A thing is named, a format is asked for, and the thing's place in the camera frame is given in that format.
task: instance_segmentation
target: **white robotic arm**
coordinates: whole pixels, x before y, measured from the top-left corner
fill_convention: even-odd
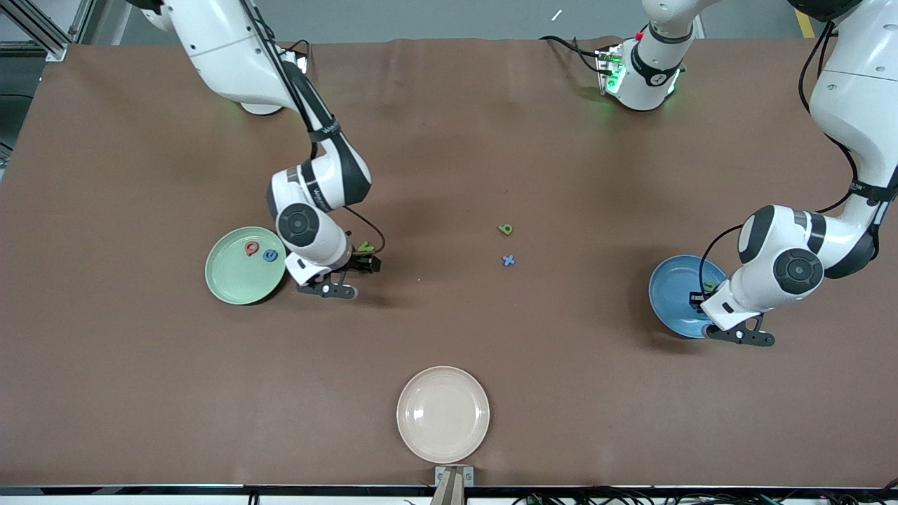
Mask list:
[[[365,161],[297,66],[278,47],[250,0],[128,0],[156,27],[174,31],[206,85],[255,114],[298,112],[309,130],[313,156],[275,173],[268,190],[277,234],[290,254],[286,268],[304,293],[353,298],[347,270],[378,271],[372,255],[353,255],[347,234],[328,216],[358,203],[371,187]],[[316,156],[317,147],[324,153]],[[341,274],[337,283],[330,274]]]
[[[864,268],[878,247],[878,228],[898,189],[898,3],[865,0],[835,20],[839,38],[814,87],[817,126],[847,147],[858,178],[837,217],[767,206],[739,235],[743,266],[701,309],[706,333],[748,334],[743,321],[801,300],[823,278]]]
[[[695,16],[717,1],[643,0],[647,32],[598,55],[606,71],[603,90],[634,110],[658,107],[674,90]],[[714,323],[705,334],[721,340],[768,339],[760,332],[764,313],[807,297],[824,277],[864,268],[876,255],[878,228],[898,189],[898,2],[789,2],[838,27],[809,109],[823,133],[850,151],[858,175],[837,217],[767,206],[745,221],[738,244],[742,268],[710,297],[702,287],[693,300]],[[752,319],[758,323],[749,327]]]

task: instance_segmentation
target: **blue plate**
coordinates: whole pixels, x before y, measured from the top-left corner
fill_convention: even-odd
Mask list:
[[[701,258],[682,254],[661,261],[648,281],[648,301],[658,319],[674,332],[691,339],[701,339],[701,329],[712,324],[710,318],[699,314],[689,305],[689,294],[699,291],[699,263]],[[705,260],[702,275],[705,282],[715,285],[726,280],[726,274],[714,263]]]

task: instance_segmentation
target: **beige plate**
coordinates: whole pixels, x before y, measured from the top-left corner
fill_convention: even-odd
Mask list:
[[[486,437],[489,401],[468,372],[454,367],[428,368],[402,390],[396,423],[411,452],[446,465],[469,456]]]

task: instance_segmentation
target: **wire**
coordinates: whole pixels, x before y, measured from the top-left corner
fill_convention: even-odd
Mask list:
[[[601,75],[611,75],[612,74],[611,70],[603,70],[601,68],[597,68],[595,66],[590,65],[589,62],[586,61],[586,57],[583,56],[584,51],[582,51],[580,49],[580,46],[577,45],[577,37],[574,37],[574,50],[577,52],[577,55],[580,56],[580,61],[582,61],[583,64],[586,65],[586,67],[589,68],[590,70],[592,70],[593,72],[596,72],[597,74],[601,74]]]
[[[287,52],[294,50],[294,49],[296,48],[296,46],[302,44],[303,42],[305,42],[305,52],[304,52],[304,53],[299,53],[299,54],[301,54],[301,55],[303,55],[303,56],[309,56],[309,53],[312,52],[312,44],[311,44],[308,40],[306,40],[306,39],[300,39],[300,40],[297,40],[296,42],[293,43],[292,46],[290,46],[290,47],[287,48],[287,49],[282,50],[282,51],[281,51],[280,53],[278,53],[278,54],[286,54]]]
[[[708,292],[705,291],[705,278],[702,275],[705,269],[705,260],[707,260],[708,255],[711,254],[711,249],[714,248],[714,244],[716,244],[721,238],[733,233],[740,228],[742,228],[742,225],[733,226],[720,235],[714,237],[714,240],[712,240],[711,243],[708,244],[708,249],[705,249],[705,253],[701,255],[701,261],[699,261],[699,292],[701,293],[701,296],[706,300],[708,299]]]
[[[835,30],[835,23],[829,21],[826,23],[826,26],[823,27],[823,32],[826,34],[826,37],[823,39],[823,45],[820,47],[820,57],[817,59],[817,77],[820,77],[820,74],[823,73],[823,62],[826,57],[826,46],[830,43],[830,39],[832,38],[832,31]]]
[[[373,252],[353,252],[353,254],[355,256],[374,256],[375,254],[379,253],[380,251],[383,251],[383,249],[387,246],[387,238],[385,236],[383,236],[383,232],[381,231],[381,229],[378,228],[374,223],[369,221],[367,219],[367,217],[362,216],[361,214],[356,212],[356,210],[354,208],[351,208],[349,205],[345,205],[345,206],[343,206],[343,208],[348,210],[349,212],[351,212],[355,217],[358,217],[359,219],[361,219],[366,225],[370,226],[371,229],[373,229],[378,234],[378,236],[381,237],[381,246],[378,247],[377,249],[374,249]]]
[[[568,49],[570,49],[570,50],[572,50],[572,51],[577,51],[577,52],[579,52],[580,54],[582,54],[582,55],[584,55],[584,56],[595,56],[595,53],[594,53],[594,52],[592,52],[592,51],[585,51],[585,50],[583,50],[583,49],[580,49],[578,46],[575,46],[574,44],[571,44],[570,42],[568,42],[567,40],[562,39],[561,37],[556,37],[555,35],[546,35],[545,37],[540,37],[540,40],[552,40],[552,41],[558,42],[558,43],[561,44],[562,46],[564,46],[564,47],[566,47],[566,48],[568,48]],[[616,45],[617,45],[617,44],[611,44],[611,45],[608,45],[608,46],[602,46],[602,47],[596,49],[596,51],[603,51],[603,50],[609,49],[609,48],[611,48],[611,47],[613,47],[613,46],[616,46]]]
[[[546,35],[545,37],[540,37],[540,40],[552,40],[552,41],[558,42],[562,46],[576,52],[577,55],[580,56],[580,60],[583,61],[583,64],[586,65],[593,72],[596,72],[597,74],[602,74],[602,75],[611,75],[612,74],[608,70],[602,70],[602,69],[596,68],[595,66],[590,65],[589,62],[586,61],[585,57],[591,56],[591,57],[595,58],[596,51],[604,51],[612,46],[616,46],[617,44],[612,44],[609,46],[602,46],[600,48],[594,49],[593,51],[586,51],[586,50],[581,49],[580,46],[577,44],[577,37],[574,37],[573,43],[568,42],[567,40],[564,40],[561,37],[556,37],[554,35]]]
[[[801,104],[805,107],[805,111],[810,112],[811,107],[807,103],[807,97],[805,96],[805,76],[807,75],[807,69],[811,66],[811,62],[814,61],[814,55],[817,54],[817,50],[820,48],[820,45],[823,44],[823,40],[826,39],[826,34],[829,30],[823,30],[820,32],[820,37],[817,38],[817,43],[814,44],[814,48],[811,49],[811,54],[807,55],[807,59],[805,60],[805,64],[801,66],[801,73],[798,74],[798,98],[801,99]]]

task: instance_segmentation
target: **brown tablecloth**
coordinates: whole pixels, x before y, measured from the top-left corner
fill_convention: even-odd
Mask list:
[[[699,41],[670,101],[636,113],[547,42],[316,47],[374,176],[357,209],[388,236],[383,272],[351,303],[285,283],[229,306],[207,253],[272,225],[300,119],[209,92],[180,48],[70,48],[0,184],[0,483],[432,482],[395,408],[441,364],[489,395],[481,484],[885,483],[894,221],[866,270],[769,315],[769,349],[679,340],[647,301],[664,258],[845,191],[796,97],[808,50]],[[712,259],[732,272],[735,239]]]

